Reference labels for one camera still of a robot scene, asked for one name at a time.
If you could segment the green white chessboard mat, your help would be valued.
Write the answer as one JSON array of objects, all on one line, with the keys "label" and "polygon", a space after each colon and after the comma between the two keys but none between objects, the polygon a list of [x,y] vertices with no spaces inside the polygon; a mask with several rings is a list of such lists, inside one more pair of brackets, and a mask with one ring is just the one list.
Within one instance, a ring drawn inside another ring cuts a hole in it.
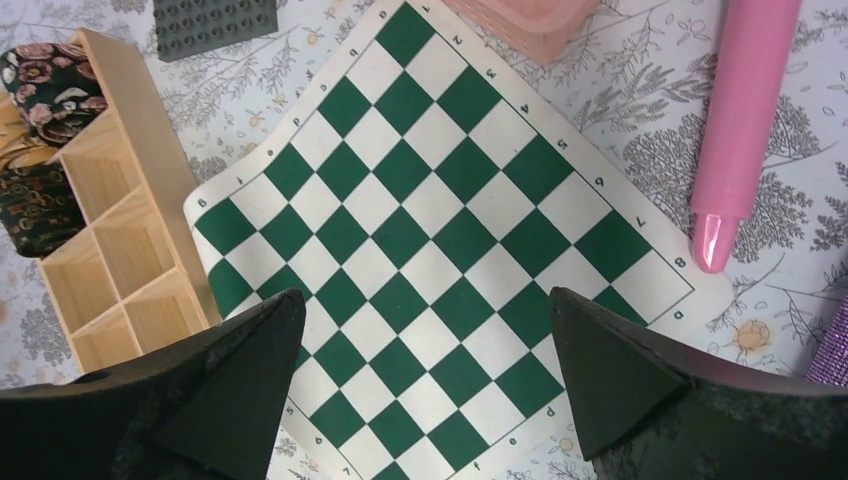
[{"label": "green white chessboard mat", "polygon": [[570,420],[569,288],[677,339],[733,290],[439,1],[378,1],[184,214],[221,315],[299,289],[282,425],[334,479],[483,479]]}]

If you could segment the purple glitter toy microphone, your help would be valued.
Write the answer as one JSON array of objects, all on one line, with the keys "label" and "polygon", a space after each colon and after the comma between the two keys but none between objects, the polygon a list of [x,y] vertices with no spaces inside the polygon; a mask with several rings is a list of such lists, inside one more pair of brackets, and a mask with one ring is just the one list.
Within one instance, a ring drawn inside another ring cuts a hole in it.
[{"label": "purple glitter toy microphone", "polygon": [[847,308],[840,308],[805,375],[809,381],[847,387]]}]

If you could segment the pink toy microphone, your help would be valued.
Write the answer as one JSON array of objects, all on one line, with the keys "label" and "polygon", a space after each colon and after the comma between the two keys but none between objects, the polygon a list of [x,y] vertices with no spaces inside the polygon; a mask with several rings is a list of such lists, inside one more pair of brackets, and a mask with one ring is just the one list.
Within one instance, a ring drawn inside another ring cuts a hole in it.
[{"label": "pink toy microphone", "polygon": [[706,273],[725,269],[752,215],[800,8],[733,0],[726,9],[691,200],[692,255]]}]

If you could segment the wooden compartment box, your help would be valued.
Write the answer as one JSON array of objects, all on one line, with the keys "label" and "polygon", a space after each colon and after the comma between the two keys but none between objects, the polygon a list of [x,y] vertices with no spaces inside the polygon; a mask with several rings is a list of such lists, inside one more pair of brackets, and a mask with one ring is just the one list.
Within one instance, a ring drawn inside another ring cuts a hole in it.
[{"label": "wooden compartment box", "polygon": [[141,53],[86,28],[69,50],[105,109],[54,155],[84,219],[39,263],[82,372],[161,349],[221,315],[182,205],[196,180]]}]

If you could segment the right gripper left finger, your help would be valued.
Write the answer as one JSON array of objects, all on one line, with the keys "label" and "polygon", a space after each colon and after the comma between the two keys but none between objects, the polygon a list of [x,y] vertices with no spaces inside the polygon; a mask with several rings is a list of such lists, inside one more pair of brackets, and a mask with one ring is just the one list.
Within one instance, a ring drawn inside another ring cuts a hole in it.
[{"label": "right gripper left finger", "polygon": [[305,327],[289,289],[64,385],[1,394],[5,479],[262,479]]}]

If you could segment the rolled golden tie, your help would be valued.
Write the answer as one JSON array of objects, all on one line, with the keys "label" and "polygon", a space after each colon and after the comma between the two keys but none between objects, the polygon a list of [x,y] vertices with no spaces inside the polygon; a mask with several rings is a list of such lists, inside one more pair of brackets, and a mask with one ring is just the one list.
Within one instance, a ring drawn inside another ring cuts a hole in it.
[{"label": "rolled golden tie", "polygon": [[49,164],[57,150],[32,137],[11,96],[1,93],[1,171]]}]

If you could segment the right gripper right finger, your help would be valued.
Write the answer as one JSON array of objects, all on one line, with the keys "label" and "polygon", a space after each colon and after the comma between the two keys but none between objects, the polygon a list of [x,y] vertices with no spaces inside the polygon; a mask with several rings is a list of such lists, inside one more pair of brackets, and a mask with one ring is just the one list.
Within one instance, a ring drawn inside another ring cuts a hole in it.
[{"label": "right gripper right finger", "polygon": [[766,373],[550,293],[583,457],[602,479],[843,479],[844,388]]}]

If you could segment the pink perforated plastic basket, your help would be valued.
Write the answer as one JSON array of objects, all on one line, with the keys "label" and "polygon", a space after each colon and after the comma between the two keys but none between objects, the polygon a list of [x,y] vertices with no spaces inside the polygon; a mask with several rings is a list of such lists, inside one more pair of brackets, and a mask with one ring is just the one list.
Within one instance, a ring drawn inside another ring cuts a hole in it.
[{"label": "pink perforated plastic basket", "polygon": [[557,59],[599,0],[445,0],[534,62]]}]

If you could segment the rolled floral black tie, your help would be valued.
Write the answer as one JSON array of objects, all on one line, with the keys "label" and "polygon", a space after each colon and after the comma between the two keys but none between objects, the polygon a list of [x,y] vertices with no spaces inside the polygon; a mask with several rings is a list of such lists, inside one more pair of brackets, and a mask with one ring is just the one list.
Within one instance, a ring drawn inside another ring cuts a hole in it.
[{"label": "rolled floral black tie", "polygon": [[108,108],[85,50],[18,45],[1,54],[1,78],[36,141],[61,148]]}]

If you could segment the black key-patterned necktie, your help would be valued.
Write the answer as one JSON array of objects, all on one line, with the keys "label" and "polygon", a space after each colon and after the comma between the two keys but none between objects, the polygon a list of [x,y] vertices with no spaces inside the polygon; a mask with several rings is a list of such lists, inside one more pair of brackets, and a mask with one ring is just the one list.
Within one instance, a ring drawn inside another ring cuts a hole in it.
[{"label": "black key-patterned necktie", "polygon": [[86,226],[59,162],[1,172],[1,222],[25,258],[50,255]]}]

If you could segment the grey studded baseplate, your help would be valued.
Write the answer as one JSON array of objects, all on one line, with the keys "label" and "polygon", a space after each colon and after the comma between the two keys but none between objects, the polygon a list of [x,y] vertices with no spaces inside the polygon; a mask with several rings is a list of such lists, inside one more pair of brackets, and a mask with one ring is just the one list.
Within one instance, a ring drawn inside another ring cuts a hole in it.
[{"label": "grey studded baseplate", "polygon": [[164,62],[252,40],[278,30],[273,0],[155,0],[156,52]]}]

